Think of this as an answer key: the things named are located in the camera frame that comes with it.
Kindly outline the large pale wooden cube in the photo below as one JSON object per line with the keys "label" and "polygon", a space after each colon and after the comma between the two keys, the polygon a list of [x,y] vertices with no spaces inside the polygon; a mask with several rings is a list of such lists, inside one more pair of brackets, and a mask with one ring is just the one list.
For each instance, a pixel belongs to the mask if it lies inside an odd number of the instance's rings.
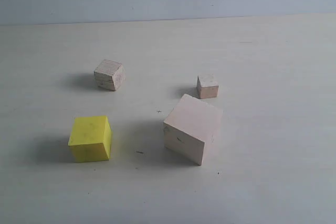
{"label": "large pale wooden cube", "polygon": [[223,110],[184,94],[163,121],[164,146],[202,165],[218,138]]}

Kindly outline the medium plywood cube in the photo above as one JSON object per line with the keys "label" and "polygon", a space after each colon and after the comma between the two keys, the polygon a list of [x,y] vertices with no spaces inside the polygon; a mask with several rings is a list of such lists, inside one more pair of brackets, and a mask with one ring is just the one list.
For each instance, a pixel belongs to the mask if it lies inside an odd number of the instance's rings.
{"label": "medium plywood cube", "polygon": [[97,86],[110,91],[117,91],[125,80],[123,64],[104,59],[94,70]]}

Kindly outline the yellow cube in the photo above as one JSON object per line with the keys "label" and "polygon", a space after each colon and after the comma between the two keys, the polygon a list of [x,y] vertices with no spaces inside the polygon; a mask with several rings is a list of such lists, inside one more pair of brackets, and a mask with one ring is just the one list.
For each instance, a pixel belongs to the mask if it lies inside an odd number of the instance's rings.
{"label": "yellow cube", "polygon": [[111,157],[112,130],[106,115],[74,119],[68,146],[75,162],[108,161]]}

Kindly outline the small pale wooden cube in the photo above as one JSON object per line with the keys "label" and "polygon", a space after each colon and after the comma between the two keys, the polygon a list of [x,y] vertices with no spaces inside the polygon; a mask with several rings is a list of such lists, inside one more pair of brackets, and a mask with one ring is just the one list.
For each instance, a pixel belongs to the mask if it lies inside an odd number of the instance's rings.
{"label": "small pale wooden cube", "polygon": [[218,95],[219,84],[213,74],[199,74],[196,88],[200,99],[215,98]]}

